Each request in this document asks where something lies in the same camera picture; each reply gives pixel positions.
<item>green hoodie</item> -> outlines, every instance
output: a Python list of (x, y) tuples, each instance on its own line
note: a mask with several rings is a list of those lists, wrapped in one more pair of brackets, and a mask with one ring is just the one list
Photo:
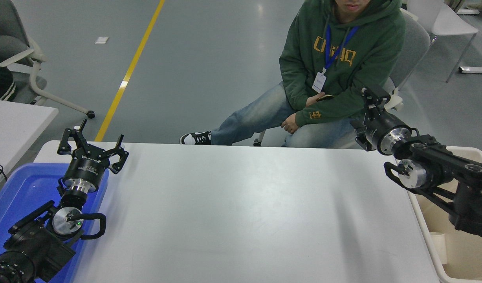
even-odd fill
[[(363, 110), (361, 88), (386, 82), (400, 53), (405, 21), (402, 0), (371, 0), (354, 21), (340, 24), (334, 16), (335, 0), (306, 0), (293, 20), (280, 57), (286, 97), (297, 111), (296, 123), (317, 124), (357, 117)], [(314, 78), (325, 65), (325, 25), (331, 28), (331, 52), (343, 43), (353, 27), (359, 29), (326, 70), (323, 91), (331, 100), (305, 107)]]

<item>beige storage bin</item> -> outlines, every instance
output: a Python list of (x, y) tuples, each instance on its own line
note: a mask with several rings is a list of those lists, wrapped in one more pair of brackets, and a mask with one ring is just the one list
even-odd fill
[[(447, 147), (457, 156), (482, 163), (482, 152), (472, 147)], [(455, 192), (456, 180), (440, 186)], [(456, 231), (449, 215), (420, 195), (409, 193), (414, 211), (421, 225), (435, 269), (443, 283), (482, 283), (482, 238)], [(447, 264), (442, 265), (430, 232), (444, 233), (447, 246)]]

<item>robotic arm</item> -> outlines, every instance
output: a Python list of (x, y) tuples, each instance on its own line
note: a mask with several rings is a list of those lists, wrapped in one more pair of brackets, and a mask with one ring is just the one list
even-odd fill
[[(108, 168), (117, 174), (129, 153), (117, 145), (105, 151), (85, 141), (82, 130), (65, 129), (58, 154), (72, 156), (64, 177), (57, 187), (61, 200), (58, 206), (48, 201), (19, 220), (9, 229), (11, 237), (4, 243), (6, 252), (0, 255), (0, 283), (32, 283), (35, 278), (50, 281), (75, 255), (72, 245), (79, 239), (91, 240), (101, 237), (106, 229), (106, 217), (101, 213), (83, 213), (88, 193), (98, 190), (104, 171)], [(77, 145), (71, 150), (68, 139)], [(110, 164), (110, 157), (118, 155), (119, 161)], [(85, 235), (85, 220), (99, 220), (99, 232)]]
[[(408, 127), (384, 109), (389, 98), (380, 86), (363, 89), (365, 119), (351, 122), (356, 142), (366, 151), (393, 155), (397, 165), (384, 163), (392, 181), (446, 211), (456, 230), (482, 237), (482, 163), (455, 156), (433, 136)], [(438, 187), (452, 179), (458, 181), (455, 193)]]

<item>black and white sneaker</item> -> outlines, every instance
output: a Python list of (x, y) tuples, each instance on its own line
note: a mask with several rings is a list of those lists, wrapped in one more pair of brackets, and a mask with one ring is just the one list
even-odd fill
[(211, 131), (191, 132), (180, 138), (182, 145), (211, 145)]

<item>blue plastic tray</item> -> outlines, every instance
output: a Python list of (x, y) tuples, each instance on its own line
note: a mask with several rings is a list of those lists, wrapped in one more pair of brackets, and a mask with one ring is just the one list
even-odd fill
[[(58, 179), (63, 177), (68, 164), (28, 163), (13, 172), (5, 186), (0, 191), (0, 254), (4, 242), (11, 236), (8, 233), (17, 221), (42, 206), (49, 200), (57, 206), (61, 197), (56, 189)], [(103, 200), (108, 185), (108, 171), (103, 175), (99, 190), (88, 194), (88, 200), (82, 208), (83, 213), (97, 212)], [(93, 221), (84, 222), (83, 229), (90, 233)], [(70, 283), (76, 272), (84, 240), (78, 240), (72, 248), (75, 256), (63, 269), (52, 278), (51, 283)]]

